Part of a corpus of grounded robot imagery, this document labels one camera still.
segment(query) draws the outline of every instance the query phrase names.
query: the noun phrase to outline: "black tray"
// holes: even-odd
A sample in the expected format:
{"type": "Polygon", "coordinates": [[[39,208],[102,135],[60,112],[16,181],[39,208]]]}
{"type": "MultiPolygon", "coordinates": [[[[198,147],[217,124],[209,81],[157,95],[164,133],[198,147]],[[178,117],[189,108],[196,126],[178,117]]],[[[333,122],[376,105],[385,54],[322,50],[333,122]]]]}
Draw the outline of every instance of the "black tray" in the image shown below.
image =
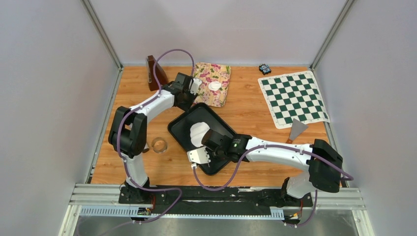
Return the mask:
{"type": "MultiPolygon", "coordinates": [[[[198,122],[205,122],[210,129],[230,138],[233,138],[236,134],[207,104],[197,103],[190,110],[184,112],[168,124],[168,131],[185,151],[198,148],[191,143],[190,138],[191,126],[198,122]]],[[[215,175],[229,163],[228,160],[214,160],[212,153],[208,153],[211,157],[210,164],[199,165],[206,175],[215,175]]]]}

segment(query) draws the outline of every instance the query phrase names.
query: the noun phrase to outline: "brown wooden metronome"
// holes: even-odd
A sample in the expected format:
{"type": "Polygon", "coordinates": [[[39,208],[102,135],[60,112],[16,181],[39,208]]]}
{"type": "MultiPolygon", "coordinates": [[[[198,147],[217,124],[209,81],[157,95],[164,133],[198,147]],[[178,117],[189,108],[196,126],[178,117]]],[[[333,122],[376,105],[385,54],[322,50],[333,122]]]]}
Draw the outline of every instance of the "brown wooden metronome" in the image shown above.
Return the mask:
{"type": "Polygon", "coordinates": [[[146,58],[146,66],[148,68],[148,86],[149,90],[155,91],[158,90],[158,84],[156,83],[156,79],[153,75],[153,65],[156,63],[156,76],[159,80],[159,82],[162,85],[165,85],[168,83],[167,75],[165,74],[164,69],[156,62],[155,58],[150,55],[146,58]]]}

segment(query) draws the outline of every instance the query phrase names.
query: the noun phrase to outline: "metal floor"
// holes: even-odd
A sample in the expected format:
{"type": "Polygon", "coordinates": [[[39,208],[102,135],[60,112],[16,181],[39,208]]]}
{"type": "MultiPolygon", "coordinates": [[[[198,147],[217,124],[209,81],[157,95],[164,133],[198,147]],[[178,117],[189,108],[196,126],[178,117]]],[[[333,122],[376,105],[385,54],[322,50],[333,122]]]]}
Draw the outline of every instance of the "metal floor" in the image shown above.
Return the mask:
{"type": "MultiPolygon", "coordinates": [[[[305,220],[311,210],[303,211],[305,220]]],[[[80,217],[79,235],[98,236],[112,227],[130,221],[125,217],[80,217]]],[[[297,229],[276,220],[175,219],[161,218],[149,224],[132,224],[106,236],[358,236],[350,210],[318,210],[311,222],[297,229]]]]}

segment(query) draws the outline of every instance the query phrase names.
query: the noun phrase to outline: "metal spatula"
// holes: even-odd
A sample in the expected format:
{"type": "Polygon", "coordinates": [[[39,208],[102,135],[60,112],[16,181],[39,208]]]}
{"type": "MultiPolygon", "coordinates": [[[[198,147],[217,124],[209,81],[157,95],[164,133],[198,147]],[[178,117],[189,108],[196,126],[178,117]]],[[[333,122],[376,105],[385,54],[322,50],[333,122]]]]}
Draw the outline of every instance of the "metal spatula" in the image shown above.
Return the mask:
{"type": "Polygon", "coordinates": [[[287,139],[287,144],[292,144],[293,141],[306,129],[308,125],[301,123],[301,121],[297,119],[293,119],[293,126],[291,127],[290,137],[287,139]]]}

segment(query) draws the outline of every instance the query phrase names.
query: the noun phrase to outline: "cable clip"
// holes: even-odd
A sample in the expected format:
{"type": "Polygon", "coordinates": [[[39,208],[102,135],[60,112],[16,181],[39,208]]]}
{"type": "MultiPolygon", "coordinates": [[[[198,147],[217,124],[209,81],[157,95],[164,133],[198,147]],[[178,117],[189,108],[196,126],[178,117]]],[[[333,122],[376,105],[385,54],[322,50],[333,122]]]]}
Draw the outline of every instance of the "cable clip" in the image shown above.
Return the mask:
{"type": "Polygon", "coordinates": [[[300,155],[304,155],[304,147],[300,147],[300,155]]]}

